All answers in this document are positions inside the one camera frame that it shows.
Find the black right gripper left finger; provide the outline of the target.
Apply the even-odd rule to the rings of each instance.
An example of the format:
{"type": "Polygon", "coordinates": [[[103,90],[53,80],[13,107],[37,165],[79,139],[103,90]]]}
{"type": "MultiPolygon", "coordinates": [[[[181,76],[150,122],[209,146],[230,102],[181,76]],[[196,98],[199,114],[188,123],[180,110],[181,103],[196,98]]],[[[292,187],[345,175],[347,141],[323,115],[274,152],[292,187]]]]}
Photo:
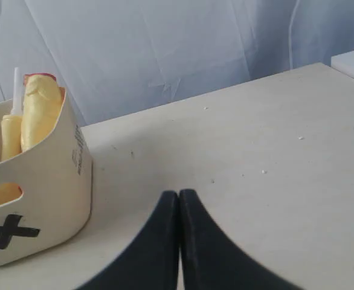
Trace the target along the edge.
{"type": "Polygon", "coordinates": [[[162,192],[127,248],[79,289],[176,289],[179,274],[179,199],[162,192]]]}

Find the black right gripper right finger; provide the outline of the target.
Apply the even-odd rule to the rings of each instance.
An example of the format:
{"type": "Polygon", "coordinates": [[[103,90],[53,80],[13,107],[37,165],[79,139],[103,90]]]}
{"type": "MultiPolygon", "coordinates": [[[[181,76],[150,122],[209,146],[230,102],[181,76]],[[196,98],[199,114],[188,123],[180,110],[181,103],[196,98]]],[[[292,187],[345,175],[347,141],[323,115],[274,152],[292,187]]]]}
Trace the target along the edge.
{"type": "Polygon", "coordinates": [[[227,237],[195,190],[181,190],[179,204],[185,289],[289,289],[227,237]]]}

